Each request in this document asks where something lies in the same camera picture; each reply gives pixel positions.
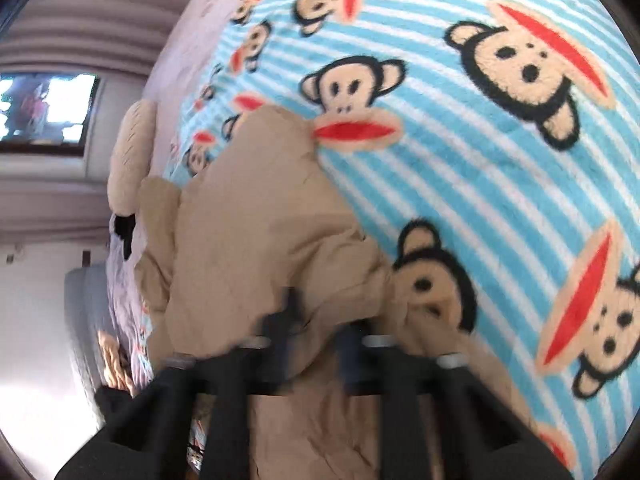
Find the mauve curtain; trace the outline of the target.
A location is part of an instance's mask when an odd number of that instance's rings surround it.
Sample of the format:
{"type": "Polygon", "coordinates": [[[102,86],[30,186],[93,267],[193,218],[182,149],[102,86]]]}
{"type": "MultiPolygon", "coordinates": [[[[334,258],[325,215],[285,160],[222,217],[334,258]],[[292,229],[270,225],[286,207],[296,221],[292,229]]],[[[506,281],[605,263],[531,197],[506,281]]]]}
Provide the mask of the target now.
{"type": "Polygon", "coordinates": [[[1,152],[3,244],[100,240],[106,180],[122,116],[190,0],[29,0],[1,34],[1,75],[100,78],[81,157],[1,152]]]}

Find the beige knitted pillow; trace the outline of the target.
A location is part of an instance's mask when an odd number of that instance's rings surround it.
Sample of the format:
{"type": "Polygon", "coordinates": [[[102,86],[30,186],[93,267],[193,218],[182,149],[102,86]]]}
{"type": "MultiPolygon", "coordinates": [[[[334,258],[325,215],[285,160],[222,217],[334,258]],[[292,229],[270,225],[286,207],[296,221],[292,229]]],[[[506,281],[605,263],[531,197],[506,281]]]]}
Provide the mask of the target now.
{"type": "Polygon", "coordinates": [[[113,214],[129,217],[138,209],[138,192],[149,174],[156,135],[157,102],[132,104],[120,123],[107,178],[107,199],[113,214]]]}

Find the blue striped monkey blanket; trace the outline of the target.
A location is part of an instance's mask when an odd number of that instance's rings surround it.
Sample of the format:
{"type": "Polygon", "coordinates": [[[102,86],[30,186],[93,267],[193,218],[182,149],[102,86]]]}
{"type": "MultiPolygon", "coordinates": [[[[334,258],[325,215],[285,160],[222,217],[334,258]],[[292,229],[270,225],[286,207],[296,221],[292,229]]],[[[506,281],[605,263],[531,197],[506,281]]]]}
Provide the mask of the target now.
{"type": "Polygon", "coordinates": [[[639,62],[601,0],[241,0],[201,82],[169,180],[259,105],[312,120],[363,227],[395,257],[431,222],[544,440],[603,469],[639,409],[639,62]]]}

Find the tan puffer jacket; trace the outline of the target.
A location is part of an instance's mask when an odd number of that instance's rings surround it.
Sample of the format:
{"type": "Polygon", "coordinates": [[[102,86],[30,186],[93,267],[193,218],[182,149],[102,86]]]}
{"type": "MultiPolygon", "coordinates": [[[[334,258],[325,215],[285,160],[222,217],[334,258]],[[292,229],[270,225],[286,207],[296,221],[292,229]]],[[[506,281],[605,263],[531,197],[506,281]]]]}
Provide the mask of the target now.
{"type": "Polygon", "coordinates": [[[372,318],[417,356],[460,352],[518,417],[533,416],[503,365],[472,337],[469,270],[431,222],[414,219],[384,254],[320,168],[310,122],[265,105],[183,186],[147,178],[138,287],[152,318],[150,358],[211,356],[247,336],[298,290],[291,390],[254,403],[256,479],[373,479],[378,410],[344,393],[329,341],[372,318]]]}

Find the grey padded headboard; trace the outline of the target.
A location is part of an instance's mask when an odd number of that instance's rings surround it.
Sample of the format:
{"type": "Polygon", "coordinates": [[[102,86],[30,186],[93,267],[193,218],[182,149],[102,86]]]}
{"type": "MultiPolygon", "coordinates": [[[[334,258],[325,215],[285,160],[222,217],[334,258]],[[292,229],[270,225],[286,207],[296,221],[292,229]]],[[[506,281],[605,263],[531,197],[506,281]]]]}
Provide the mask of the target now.
{"type": "Polygon", "coordinates": [[[115,335],[104,262],[65,275],[64,318],[72,362],[82,385],[92,396],[103,384],[104,362],[98,333],[115,335]]]}

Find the window with dark frame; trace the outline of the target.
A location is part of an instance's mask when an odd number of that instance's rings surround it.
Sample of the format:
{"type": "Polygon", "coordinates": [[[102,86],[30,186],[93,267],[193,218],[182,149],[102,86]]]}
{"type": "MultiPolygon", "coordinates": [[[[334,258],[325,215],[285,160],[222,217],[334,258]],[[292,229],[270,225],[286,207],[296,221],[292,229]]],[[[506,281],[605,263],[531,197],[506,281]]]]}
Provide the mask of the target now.
{"type": "Polygon", "coordinates": [[[93,74],[1,75],[1,151],[81,157],[100,78],[93,74]]]}

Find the black garment on bed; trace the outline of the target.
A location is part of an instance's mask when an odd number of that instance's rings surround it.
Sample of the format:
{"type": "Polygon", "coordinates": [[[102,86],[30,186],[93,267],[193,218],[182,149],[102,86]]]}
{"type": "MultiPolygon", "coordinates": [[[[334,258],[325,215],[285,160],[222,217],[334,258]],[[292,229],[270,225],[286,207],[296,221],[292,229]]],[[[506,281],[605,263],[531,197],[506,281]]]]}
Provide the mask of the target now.
{"type": "Polygon", "coordinates": [[[134,237],[134,228],[136,227],[136,216],[115,216],[114,233],[122,241],[122,256],[124,260],[128,260],[131,256],[132,238],[134,237]]]}

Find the beige striped knit garment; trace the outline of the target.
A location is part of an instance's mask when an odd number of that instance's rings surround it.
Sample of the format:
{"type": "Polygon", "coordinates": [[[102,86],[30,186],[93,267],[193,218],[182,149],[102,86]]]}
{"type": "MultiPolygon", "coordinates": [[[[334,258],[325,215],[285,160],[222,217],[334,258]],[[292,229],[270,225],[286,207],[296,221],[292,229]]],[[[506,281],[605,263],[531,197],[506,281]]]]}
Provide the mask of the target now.
{"type": "Polygon", "coordinates": [[[126,360],[120,352],[119,342],[111,334],[99,330],[98,343],[104,364],[105,383],[112,389],[127,391],[130,396],[135,396],[136,386],[127,370],[126,360]]]}

